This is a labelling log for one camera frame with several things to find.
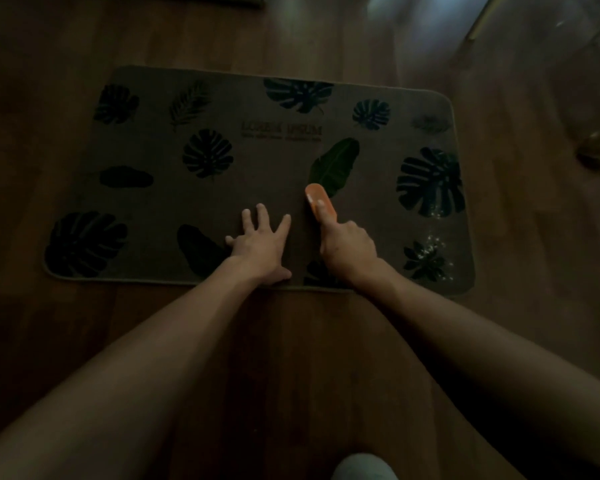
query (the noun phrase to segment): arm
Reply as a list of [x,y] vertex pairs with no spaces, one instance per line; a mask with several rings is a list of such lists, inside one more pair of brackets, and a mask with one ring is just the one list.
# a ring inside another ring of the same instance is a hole
[[184,391],[237,309],[258,285],[288,279],[280,258],[291,224],[245,234],[199,286],[114,342],[0,435],[0,480],[138,476],[159,447]]
[[515,466],[529,476],[600,475],[600,380],[405,279],[376,256],[364,229],[337,224],[320,205],[319,215],[320,251],[330,270],[383,311],[456,406]]

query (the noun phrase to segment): person's right arm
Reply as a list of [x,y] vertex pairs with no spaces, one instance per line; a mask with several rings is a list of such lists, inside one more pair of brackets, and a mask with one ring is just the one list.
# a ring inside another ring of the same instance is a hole
[[469,421],[528,477],[600,477],[600,380],[406,279],[318,204],[320,252],[371,300]]

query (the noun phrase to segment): leaf-patterned mat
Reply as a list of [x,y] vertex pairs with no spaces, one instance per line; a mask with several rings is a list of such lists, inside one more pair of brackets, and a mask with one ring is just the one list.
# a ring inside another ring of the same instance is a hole
[[227,255],[240,211],[291,214],[282,287],[343,290],[320,260],[304,187],[322,184],[403,275],[444,295],[473,286],[449,100],[434,92],[123,67],[45,266],[59,278],[194,284]]

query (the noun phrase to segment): person's left hand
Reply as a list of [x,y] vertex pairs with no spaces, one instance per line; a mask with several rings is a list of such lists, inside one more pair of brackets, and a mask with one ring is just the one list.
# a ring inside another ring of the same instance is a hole
[[242,228],[244,234],[236,238],[227,236],[225,241],[233,248],[232,257],[243,260],[244,266],[248,267],[250,273],[259,279],[264,285],[272,285],[282,280],[291,278],[291,271],[282,267],[282,252],[285,250],[285,242],[291,227],[291,216],[286,214],[277,231],[273,232],[269,225],[269,213],[267,208],[259,203],[258,229],[253,227],[251,211],[242,211]]

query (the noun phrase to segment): person's right hand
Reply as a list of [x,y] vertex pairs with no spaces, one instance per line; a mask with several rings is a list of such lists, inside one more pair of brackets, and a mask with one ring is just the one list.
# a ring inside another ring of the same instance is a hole
[[322,228],[320,254],[324,263],[337,278],[358,287],[380,261],[376,245],[355,222],[338,224],[319,200],[316,204]]

